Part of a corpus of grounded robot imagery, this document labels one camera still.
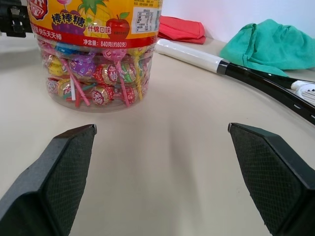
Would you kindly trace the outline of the purple wrapped lollipop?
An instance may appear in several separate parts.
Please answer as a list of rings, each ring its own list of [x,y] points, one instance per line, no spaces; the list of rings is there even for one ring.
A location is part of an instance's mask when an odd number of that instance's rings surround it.
[[[80,77],[91,78],[96,69],[94,57],[95,54],[76,55],[69,62],[71,71]]]

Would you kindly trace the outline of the black racket with white grip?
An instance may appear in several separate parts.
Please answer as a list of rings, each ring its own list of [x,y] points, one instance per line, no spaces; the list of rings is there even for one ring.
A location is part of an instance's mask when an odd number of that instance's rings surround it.
[[[315,81],[250,69],[166,39],[158,40],[155,49],[159,54],[245,83],[269,95],[315,125]]]

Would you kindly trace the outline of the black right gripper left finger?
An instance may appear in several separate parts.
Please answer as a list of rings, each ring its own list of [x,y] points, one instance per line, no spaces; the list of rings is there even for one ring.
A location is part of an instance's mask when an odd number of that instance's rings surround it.
[[[0,236],[69,236],[88,176],[95,124],[55,136],[0,199]]]

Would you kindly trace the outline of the yellow wrapped lollipop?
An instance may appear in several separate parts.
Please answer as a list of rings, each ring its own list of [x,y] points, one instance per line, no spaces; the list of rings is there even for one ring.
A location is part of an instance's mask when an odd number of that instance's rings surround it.
[[[49,59],[47,60],[47,68],[48,72],[53,76],[59,77],[63,75],[63,64],[54,55],[49,56]]]

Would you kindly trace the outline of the clear plastic lollipop jar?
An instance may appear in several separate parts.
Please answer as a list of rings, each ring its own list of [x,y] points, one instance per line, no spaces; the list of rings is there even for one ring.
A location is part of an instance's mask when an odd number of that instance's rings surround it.
[[[103,85],[94,76],[74,74],[69,62],[76,55],[95,54],[96,67],[114,63],[106,59],[104,49],[126,49],[122,62],[132,63],[136,81],[125,83],[129,107],[147,93],[154,47],[158,39],[163,0],[27,0],[31,28],[37,39],[46,70],[45,85],[56,102],[81,111],[106,112],[127,108],[120,77],[113,100],[97,106],[86,98],[82,86]],[[47,60],[56,56],[63,64],[63,75],[48,72]],[[58,95],[58,81],[70,79],[71,96]]]

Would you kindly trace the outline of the red gold wrapped lollipop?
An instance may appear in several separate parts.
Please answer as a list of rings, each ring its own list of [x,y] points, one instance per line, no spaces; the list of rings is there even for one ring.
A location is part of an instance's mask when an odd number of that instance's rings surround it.
[[[98,65],[93,76],[100,84],[103,85],[113,86],[118,81],[118,71],[111,63]]]
[[[58,81],[58,95],[63,97],[64,95],[71,96],[71,83],[70,79],[61,79]]]
[[[114,97],[114,88],[104,85],[84,85],[82,90],[89,102],[97,106],[105,106],[110,103]]]

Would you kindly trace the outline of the red folded cloth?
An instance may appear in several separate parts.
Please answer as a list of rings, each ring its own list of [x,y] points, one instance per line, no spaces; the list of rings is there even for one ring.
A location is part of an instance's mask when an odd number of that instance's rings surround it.
[[[205,29],[201,22],[160,16],[158,37],[193,44],[204,44]]]

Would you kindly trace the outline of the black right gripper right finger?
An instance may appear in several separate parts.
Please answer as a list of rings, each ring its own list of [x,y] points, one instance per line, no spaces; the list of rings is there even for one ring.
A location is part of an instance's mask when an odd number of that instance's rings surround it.
[[[315,170],[279,135],[230,123],[241,173],[272,236],[315,236]]]

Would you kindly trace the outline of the green crumpled cloth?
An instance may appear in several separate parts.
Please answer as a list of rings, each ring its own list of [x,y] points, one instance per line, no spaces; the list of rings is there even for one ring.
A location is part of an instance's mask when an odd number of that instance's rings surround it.
[[[315,68],[315,38],[268,19],[243,26],[220,57],[236,65],[287,76],[286,70]]]

